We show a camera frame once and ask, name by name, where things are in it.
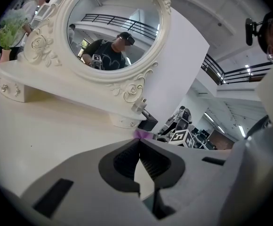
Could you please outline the pink vase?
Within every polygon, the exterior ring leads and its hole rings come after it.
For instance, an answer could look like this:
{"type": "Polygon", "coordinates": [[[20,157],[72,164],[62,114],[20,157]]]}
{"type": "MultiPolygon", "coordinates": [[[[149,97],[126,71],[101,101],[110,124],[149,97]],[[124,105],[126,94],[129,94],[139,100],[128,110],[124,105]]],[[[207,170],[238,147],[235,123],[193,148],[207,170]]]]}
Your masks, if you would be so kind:
{"type": "Polygon", "coordinates": [[[4,62],[9,61],[10,52],[11,52],[10,49],[2,49],[0,63],[4,63],[4,62]]]}

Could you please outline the oval mirror ornate white frame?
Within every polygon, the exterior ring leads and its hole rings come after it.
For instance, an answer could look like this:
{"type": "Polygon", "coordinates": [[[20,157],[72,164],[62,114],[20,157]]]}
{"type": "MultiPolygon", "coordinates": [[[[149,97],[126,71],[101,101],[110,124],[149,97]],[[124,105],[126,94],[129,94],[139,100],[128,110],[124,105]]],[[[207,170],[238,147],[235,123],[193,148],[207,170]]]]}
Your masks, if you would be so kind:
{"type": "Polygon", "coordinates": [[[81,105],[124,118],[136,127],[145,116],[132,111],[143,92],[148,73],[157,66],[170,29],[170,0],[158,4],[161,29],[151,49],[134,65],[120,71],[104,72],[83,65],[70,50],[66,26],[78,0],[53,4],[52,14],[29,35],[18,60],[0,64],[0,76],[20,88],[19,101],[26,99],[25,89],[38,89],[81,105]]]}

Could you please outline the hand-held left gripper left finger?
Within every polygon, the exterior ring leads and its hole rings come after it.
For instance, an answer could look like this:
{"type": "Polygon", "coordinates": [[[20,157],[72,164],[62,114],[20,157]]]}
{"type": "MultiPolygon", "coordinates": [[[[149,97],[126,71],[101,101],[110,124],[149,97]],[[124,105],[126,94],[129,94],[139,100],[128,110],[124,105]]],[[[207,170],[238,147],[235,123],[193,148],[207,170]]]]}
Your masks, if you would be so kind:
{"type": "Polygon", "coordinates": [[[139,139],[76,154],[34,181],[22,194],[61,226],[156,226],[134,180],[139,139]]]}

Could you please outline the black tissue box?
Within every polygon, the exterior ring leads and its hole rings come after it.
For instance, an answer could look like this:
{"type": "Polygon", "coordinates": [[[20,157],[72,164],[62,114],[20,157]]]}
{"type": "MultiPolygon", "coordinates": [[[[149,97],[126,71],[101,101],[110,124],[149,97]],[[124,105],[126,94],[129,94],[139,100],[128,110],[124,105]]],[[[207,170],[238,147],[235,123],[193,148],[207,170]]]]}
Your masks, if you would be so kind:
{"type": "Polygon", "coordinates": [[[141,121],[140,124],[138,125],[138,128],[145,131],[152,131],[152,129],[156,126],[158,121],[145,109],[142,111],[142,115],[145,116],[146,120],[141,121]]]}

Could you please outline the white dressing table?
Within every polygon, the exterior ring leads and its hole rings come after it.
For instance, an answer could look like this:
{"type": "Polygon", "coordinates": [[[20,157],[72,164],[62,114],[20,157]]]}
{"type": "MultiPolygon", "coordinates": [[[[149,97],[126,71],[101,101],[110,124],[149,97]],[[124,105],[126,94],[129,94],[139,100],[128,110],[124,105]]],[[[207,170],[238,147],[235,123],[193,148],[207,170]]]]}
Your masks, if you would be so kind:
{"type": "Polygon", "coordinates": [[[0,189],[20,197],[66,159],[133,137],[107,114],[39,93],[28,103],[0,93],[0,189]]]}

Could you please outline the white artificial flower bouquet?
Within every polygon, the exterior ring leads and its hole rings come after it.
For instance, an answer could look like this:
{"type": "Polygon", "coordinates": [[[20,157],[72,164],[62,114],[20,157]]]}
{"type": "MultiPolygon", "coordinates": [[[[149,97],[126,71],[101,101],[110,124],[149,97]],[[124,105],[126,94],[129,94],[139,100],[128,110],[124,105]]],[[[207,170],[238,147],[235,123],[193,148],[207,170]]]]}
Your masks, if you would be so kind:
{"type": "Polygon", "coordinates": [[[0,46],[9,50],[20,44],[25,35],[23,26],[31,18],[23,8],[8,10],[0,21],[0,46]]]}

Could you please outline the clear glass perfume bottle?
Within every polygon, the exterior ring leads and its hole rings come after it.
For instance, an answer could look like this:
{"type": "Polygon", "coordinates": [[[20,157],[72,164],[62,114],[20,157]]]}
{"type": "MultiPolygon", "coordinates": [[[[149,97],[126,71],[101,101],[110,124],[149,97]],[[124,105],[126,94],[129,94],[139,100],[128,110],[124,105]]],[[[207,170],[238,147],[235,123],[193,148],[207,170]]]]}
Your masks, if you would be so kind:
{"type": "Polygon", "coordinates": [[[131,110],[137,114],[141,114],[145,109],[147,103],[144,97],[139,98],[131,107],[131,110]]]}

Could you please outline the black office chair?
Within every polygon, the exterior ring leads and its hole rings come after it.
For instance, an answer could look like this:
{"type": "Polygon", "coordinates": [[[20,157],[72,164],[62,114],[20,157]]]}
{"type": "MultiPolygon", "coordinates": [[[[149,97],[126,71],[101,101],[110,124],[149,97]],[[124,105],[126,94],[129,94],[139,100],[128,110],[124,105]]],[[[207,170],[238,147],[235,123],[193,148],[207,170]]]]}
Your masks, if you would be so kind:
{"type": "Polygon", "coordinates": [[[191,124],[192,116],[190,110],[180,106],[160,129],[156,139],[161,142],[168,142],[177,130],[188,129],[191,124]]]}

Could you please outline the purple cloth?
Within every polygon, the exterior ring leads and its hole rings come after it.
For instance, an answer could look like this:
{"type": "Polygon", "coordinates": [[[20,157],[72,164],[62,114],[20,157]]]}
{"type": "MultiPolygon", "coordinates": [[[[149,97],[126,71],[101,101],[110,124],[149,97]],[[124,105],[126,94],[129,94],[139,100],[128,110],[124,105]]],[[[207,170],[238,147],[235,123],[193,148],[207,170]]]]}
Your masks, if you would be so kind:
{"type": "Polygon", "coordinates": [[[151,132],[145,130],[136,129],[133,134],[134,138],[137,139],[152,139],[153,135],[151,132]]]}

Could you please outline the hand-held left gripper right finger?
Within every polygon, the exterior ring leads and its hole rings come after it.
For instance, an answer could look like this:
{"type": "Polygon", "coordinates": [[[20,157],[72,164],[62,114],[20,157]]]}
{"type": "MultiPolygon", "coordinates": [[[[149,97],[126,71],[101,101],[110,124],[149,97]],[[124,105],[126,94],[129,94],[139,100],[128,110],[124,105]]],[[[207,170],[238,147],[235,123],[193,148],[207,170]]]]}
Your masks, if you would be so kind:
{"type": "Polygon", "coordinates": [[[151,176],[153,208],[140,226],[222,226],[231,185],[232,150],[203,150],[140,140],[140,160],[151,176]]]}

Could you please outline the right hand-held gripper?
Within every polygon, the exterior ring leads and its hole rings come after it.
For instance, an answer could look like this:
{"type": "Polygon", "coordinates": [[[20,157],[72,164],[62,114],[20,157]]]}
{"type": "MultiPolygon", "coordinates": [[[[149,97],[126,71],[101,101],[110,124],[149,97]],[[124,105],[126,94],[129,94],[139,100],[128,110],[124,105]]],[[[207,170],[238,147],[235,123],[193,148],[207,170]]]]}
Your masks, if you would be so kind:
{"type": "Polygon", "coordinates": [[[173,134],[172,138],[169,140],[168,143],[172,144],[172,145],[193,148],[194,139],[193,139],[191,132],[188,129],[177,130],[173,134]]]}

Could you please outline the black metal railing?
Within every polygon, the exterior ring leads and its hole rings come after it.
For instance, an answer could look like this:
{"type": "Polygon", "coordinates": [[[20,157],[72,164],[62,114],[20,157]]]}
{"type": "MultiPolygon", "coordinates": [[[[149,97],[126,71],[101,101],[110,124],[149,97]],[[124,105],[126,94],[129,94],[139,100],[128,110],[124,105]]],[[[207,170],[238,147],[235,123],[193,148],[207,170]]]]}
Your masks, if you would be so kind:
{"type": "Polygon", "coordinates": [[[261,63],[225,72],[220,65],[207,54],[201,69],[217,84],[236,84],[244,82],[260,82],[272,69],[271,62],[261,63]]]}

